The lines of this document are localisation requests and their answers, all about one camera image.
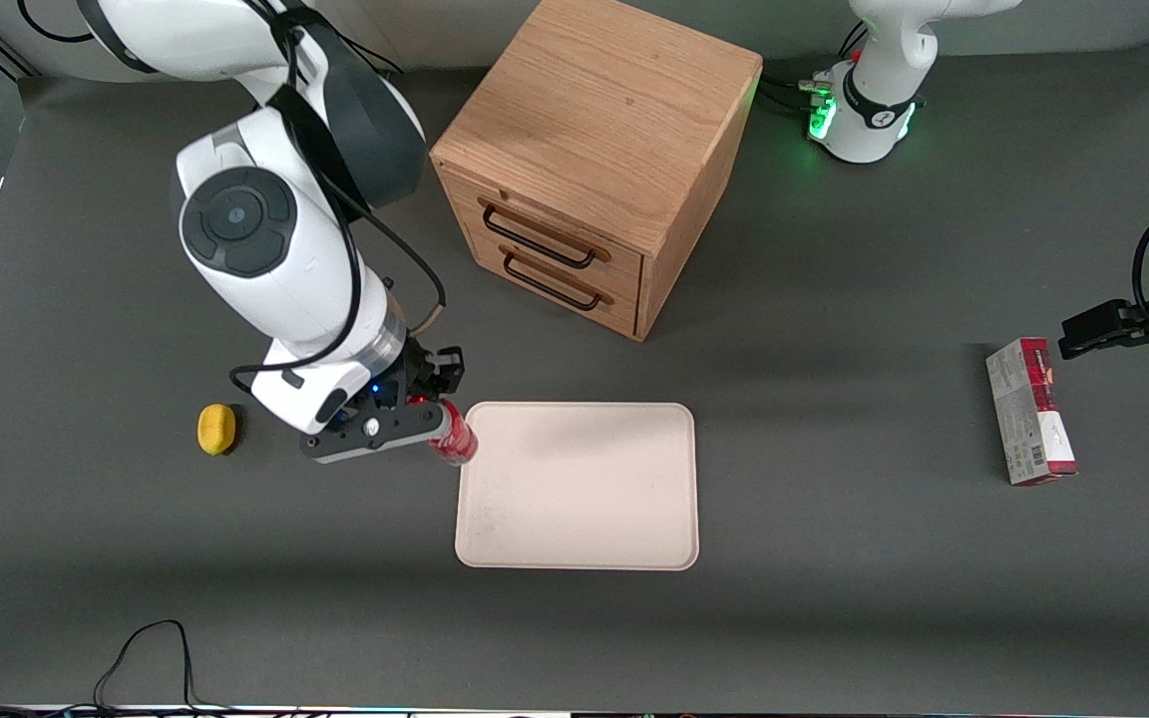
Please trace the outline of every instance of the gray tabletop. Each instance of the gray tabletop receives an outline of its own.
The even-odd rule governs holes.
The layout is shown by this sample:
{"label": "gray tabletop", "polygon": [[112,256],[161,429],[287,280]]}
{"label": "gray tabletop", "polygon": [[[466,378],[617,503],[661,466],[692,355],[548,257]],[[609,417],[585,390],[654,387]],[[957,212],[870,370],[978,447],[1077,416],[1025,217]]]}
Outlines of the gray tabletop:
{"label": "gray tabletop", "polygon": [[[778,69],[784,77],[789,70]],[[430,134],[476,72],[402,78]],[[470,258],[432,171],[383,210],[438,268],[461,404],[680,401],[702,554],[680,573],[471,570],[455,470],[308,463],[252,406],[259,358],[178,248],[175,152],[237,86],[23,87],[0,195],[0,701],[82,700],[132,628],[182,619],[230,703],[1149,715],[1149,349],[1058,364],[1081,476],[1010,487],[981,360],[1123,296],[1149,223],[1149,47],[943,59],[879,167],[755,109],[645,343]],[[418,312],[432,296],[360,231]],[[145,646],[111,700],[177,700]]]}

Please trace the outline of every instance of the drawer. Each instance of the drawer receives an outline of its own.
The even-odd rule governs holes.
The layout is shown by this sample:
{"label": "drawer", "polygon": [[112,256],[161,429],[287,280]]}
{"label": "drawer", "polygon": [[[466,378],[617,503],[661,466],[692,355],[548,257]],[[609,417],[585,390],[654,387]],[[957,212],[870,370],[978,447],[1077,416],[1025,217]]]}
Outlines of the drawer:
{"label": "drawer", "polygon": [[612,245],[584,229],[563,226],[533,208],[520,206],[507,192],[491,190],[447,168],[439,167],[438,176],[441,176],[460,229],[478,263],[495,263],[495,249],[504,246],[514,254],[573,277],[580,286],[630,299],[635,307],[641,285],[641,254]]}
{"label": "drawer", "polygon": [[574,314],[583,314],[602,326],[632,337],[638,326],[638,289],[630,295],[587,281],[565,268],[553,264],[525,249],[510,245],[492,246],[483,252],[478,263],[485,269],[546,296]]}

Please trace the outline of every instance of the wood grain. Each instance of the wood grain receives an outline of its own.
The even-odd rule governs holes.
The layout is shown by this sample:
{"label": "wood grain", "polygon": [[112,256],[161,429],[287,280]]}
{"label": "wood grain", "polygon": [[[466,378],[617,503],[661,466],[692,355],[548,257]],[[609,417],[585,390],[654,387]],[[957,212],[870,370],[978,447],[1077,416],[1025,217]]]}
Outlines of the wood grain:
{"label": "wood grain", "polygon": [[472,257],[479,264],[494,258],[491,254],[494,246],[507,246],[525,257],[534,257],[535,261],[546,265],[552,264],[557,269],[557,264],[552,260],[541,258],[537,253],[498,236],[485,226],[483,214],[485,206],[488,204],[496,208],[492,222],[501,224],[508,231],[520,233],[537,245],[546,246],[547,249],[566,257],[583,257],[585,253],[592,250],[593,263],[586,269],[560,268],[560,271],[574,277],[586,286],[612,292],[617,299],[630,303],[635,312],[639,286],[641,286],[641,255],[623,246],[611,245],[601,238],[571,237],[569,232],[550,226],[546,219],[533,218],[529,215],[527,208],[517,208],[512,199],[503,199],[498,191],[492,191],[484,184],[456,176],[446,168],[439,169],[438,173],[442,179],[442,190],[450,199],[450,207],[455,209],[455,217],[460,221],[460,229],[469,240]]}
{"label": "wood grain", "polygon": [[[542,0],[437,145],[472,255],[645,340],[725,192],[761,57],[616,0]],[[493,222],[586,269],[542,257]]]}
{"label": "wood grain", "polygon": [[703,170],[694,182],[694,186],[685,195],[685,202],[673,223],[668,229],[668,239],[661,250],[650,260],[641,272],[641,306],[638,312],[638,335],[645,339],[654,327],[662,311],[662,303],[676,286],[685,261],[699,244],[699,237],[707,227],[707,219],[712,216],[717,201],[725,193],[730,182],[730,172],[734,169],[739,141],[743,138],[743,126],[747,115],[753,108],[753,96],[756,94],[758,76],[747,78],[743,87],[743,101],[730,115],[728,125],[722,129],[719,139],[708,152]]}
{"label": "wood grain", "polygon": [[[571,295],[572,299],[578,301],[588,301],[593,296],[599,296],[601,301],[593,309],[586,310],[586,312],[585,310],[573,309],[570,304],[565,304],[564,301],[553,299],[546,292],[534,289],[534,287],[525,285],[525,283],[520,283],[508,275],[504,269],[504,261],[508,257],[514,257],[514,264],[511,265],[514,265],[515,271],[524,273],[533,278],[533,280],[552,287],[552,289]],[[516,286],[542,296],[552,301],[552,303],[564,306],[565,309],[571,309],[576,314],[584,315],[584,317],[619,332],[622,335],[635,339],[635,326],[638,326],[638,287],[633,286],[624,295],[619,291],[616,291],[615,287],[589,285],[585,281],[586,277],[574,277],[569,271],[565,271],[565,269],[540,260],[537,255],[530,254],[524,249],[518,250],[515,246],[495,245],[493,252],[484,252],[481,260],[483,268],[491,269],[492,272],[506,278],[506,280]]]}
{"label": "wood grain", "polygon": [[654,257],[759,68],[615,0],[542,0],[433,157]]}

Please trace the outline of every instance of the red and white box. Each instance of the red and white box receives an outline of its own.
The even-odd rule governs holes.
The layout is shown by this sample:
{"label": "red and white box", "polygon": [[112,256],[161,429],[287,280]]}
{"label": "red and white box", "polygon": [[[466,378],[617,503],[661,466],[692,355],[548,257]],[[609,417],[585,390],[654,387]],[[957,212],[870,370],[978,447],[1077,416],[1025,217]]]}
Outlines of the red and white box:
{"label": "red and white box", "polygon": [[1078,472],[1066,427],[1054,403],[1054,369],[1048,355],[1047,339],[1026,337],[987,358],[990,396],[1013,486],[1043,485]]}

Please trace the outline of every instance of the beige tray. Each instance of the beige tray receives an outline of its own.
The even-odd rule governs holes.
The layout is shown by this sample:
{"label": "beige tray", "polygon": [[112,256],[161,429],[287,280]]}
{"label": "beige tray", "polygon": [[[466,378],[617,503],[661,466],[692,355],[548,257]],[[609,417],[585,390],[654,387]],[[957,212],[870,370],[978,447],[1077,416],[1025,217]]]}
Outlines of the beige tray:
{"label": "beige tray", "polygon": [[480,446],[460,469],[462,563],[684,571],[699,558],[684,406],[487,401],[466,419]]}

